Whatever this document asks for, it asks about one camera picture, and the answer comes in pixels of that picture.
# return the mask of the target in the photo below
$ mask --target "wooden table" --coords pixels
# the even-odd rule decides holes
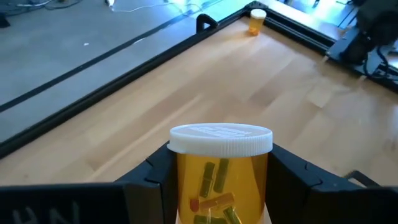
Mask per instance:
[[[232,122],[272,129],[275,143],[335,174],[397,185],[398,96],[270,29],[248,37],[247,26],[235,22],[4,158],[0,184],[113,181],[174,126]]]

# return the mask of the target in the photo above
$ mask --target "white bottle cap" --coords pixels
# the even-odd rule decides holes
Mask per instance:
[[[188,124],[170,130],[167,147],[180,154],[199,156],[258,156],[272,150],[272,131],[248,124]]]
[[[267,16],[267,12],[262,9],[253,9],[250,12],[250,16],[255,19],[265,19]]]

